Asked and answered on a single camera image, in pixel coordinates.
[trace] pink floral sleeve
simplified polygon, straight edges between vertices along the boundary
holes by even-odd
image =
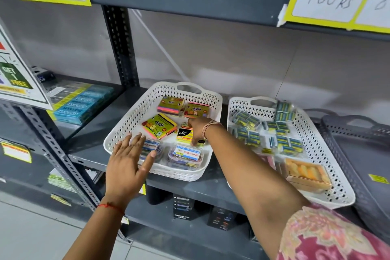
[[[336,212],[313,204],[287,222],[277,260],[390,260],[390,247]]]

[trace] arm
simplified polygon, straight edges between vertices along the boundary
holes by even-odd
[[[202,130],[209,121],[209,118],[190,120],[194,144],[202,138]],[[258,241],[269,258],[276,259],[287,221],[309,205],[309,201],[223,126],[210,125],[205,136]]]
[[[152,151],[138,169],[146,137],[138,134],[131,143],[130,139],[131,134],[116,144],[107,165],[106,194],[101,204],[115,208],[98,207],[63,260],[110,259],[124,210],[145,183],[156,157]]]

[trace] gray plastic basket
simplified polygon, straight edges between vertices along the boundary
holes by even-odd
[[[390,126],[360,115],[328,115],[319,132],[356,193],[355,208],[375,235],[390,244]]]

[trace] wall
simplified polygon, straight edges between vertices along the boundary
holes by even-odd
[[[31,65],[120,84],[100,5],[0,0],[0,17]]]
[[[304,109],[390,124],[387,42],[147,11],[129,14],[141,86],[189,80],[230,96],[278,97]]]

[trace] white plastic basket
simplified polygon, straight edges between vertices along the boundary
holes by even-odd
[[[192,93],[188,91],[179,90],[179,86],[192,86],[201,91],[200,94]],[[221,119],[222,110],[222,96],[213,91],[204,90],[200,86],[189,82],[156,82],[151,86],[139,100],[131,107],[131,109],[122,117],[120,122],[115,125],[112,131],[108,134],[104,140],[104,149],[111,154],[112,149],[118,141],[123,140],[128,132],[145,133],[141,123],[157,114],[157,107],[163,96],[173,96],[178,98],[184,98],[188,102],[196,102],[200,104],[207,104],[210,106],[210,118],[219,121]],[[178,117],[168,115],[178,125],[186,122],[188,119],[185,117]],[[176,134],[171,134],[162,139],[164,147],[176,143]],[[164,159],[167,158],[167,151],[164,150],[164,154],[161,162],[155,163],[150,170],[153,174],[159,174],[162,176],[183,180],[183,181],[195,181],[199,179],[205,169],[207,168],[211,155],[212,148],[209,144],[202,147],[205,153],[202,164],[194,171],[188,171],[183,169],[173,169],[164,165]]]
[[[258,117],[261,120],[272,121],[275,119],[275,108],[251,105],[254,100],[266,100],[277,103],[277,100],[258,96],[254,98],[234,97],[229,101],[229,116],[238,110]],[[228,121],[227,127],[233,125]],[[336,159],[333,157],[321,134],[318,132],[310,117],[300,108],[292,122],[293,130],[302,141],[309,160],[315,164],[323,165],[329,174],[333,187],[321,194],[301,191],[301,193],[311,202],[319,203],[330,209],[345,207],[355,202],[355,193],[341,170]]]

